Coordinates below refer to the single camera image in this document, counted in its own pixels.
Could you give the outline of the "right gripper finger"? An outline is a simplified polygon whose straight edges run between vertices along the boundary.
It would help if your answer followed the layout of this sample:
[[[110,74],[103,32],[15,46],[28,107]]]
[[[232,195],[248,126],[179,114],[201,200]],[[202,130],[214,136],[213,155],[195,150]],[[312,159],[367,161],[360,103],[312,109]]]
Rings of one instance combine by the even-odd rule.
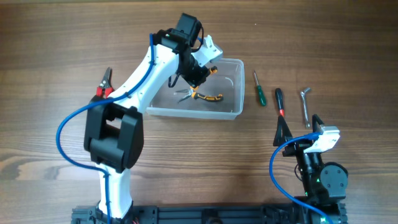
[[[324,125],[324,122],[320,119],[320,117],[317,114],[312,115],[312,129],[313,132],[320,132],[321,127]]]
[[[278,116],[277,129],[273,141],[273,146],[281,146],[283,143],[293,138],[292,133],[282,115]]]

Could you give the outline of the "orange black long-nose pliers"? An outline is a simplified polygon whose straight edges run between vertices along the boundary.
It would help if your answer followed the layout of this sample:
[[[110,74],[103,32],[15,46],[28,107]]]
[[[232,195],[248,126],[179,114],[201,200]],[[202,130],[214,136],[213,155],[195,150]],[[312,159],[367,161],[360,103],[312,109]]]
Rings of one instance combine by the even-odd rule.
[[[182,97],[181,99],[179,99],[178,103],[180,103],[180,102],[182,102],[184,100],[187,100],[188,98],[193,98],[194,100],[201,99],[201,100],[204,100],[204,101],[207,101],[207,102],[212,102],[212,103],[223,101],[224,97],[223,97],[222,94],[219,94],[217,96],[211,96],[211,95],[204,95],[204,94],[201,94],[201,93],[197,92],[198,87],[202,83],[204,83],[206,81],[206,78],[209,75],[213,75],[213,74],[215,74],[217,72],[218,72],[217,66],[213,66],[213,67],[209,68],[206,71],[206,73],[204,74],[204,76],[202,78],[200,78],[200,81],[198,82],[196,87],[191,85],[189,89],[177,90],[175,92],[175,94],[177,94],[177,93],[185,93],[185,96]]]

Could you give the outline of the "red handled pruning shears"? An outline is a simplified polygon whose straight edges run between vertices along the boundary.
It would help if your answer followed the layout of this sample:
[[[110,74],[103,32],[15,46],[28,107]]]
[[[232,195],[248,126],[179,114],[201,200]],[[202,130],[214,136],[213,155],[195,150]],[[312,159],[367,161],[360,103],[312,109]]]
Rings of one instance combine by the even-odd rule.
[[[114,91],[114,88],[111,85],[111,75],[112,68],[108,67],[96,89],[96,96],[107,98]]]

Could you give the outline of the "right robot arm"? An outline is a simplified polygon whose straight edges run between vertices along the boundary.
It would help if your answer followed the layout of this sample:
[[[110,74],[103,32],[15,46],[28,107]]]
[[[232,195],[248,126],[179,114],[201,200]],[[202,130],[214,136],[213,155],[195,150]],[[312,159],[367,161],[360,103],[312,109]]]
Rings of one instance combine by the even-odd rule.
[[[322,153],[332,149],[340,138],[336,126],[327,126],[317,116],[312,116],[313,131],[293,137],[282,115],[277,120],[269,173],[277,189],[292,203],[278,208],[273,215],[281,223],[347,223],[345,204],[348,171],[341,164],[322,160]],[[293,197],[283,189],[274,177],[274,159],[281,152],[284,157],[295,157],[296,173],[301,179],[305,195]]]

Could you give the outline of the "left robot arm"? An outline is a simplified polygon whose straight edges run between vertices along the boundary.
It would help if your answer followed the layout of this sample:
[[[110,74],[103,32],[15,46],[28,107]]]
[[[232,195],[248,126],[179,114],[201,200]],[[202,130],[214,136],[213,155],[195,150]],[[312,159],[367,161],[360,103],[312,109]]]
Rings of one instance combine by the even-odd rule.
[[[129,171],[144,145],[143,114],[172,75],[183,78],[189,94],[194,94],[216,72],[206,64],[220,55],[201,22],[182,14],[176,27],[150,35],[146,56],[123,86],[98,87],[88,104],[83,143],[102,174],[101,200],[92,221],[133,222]]]

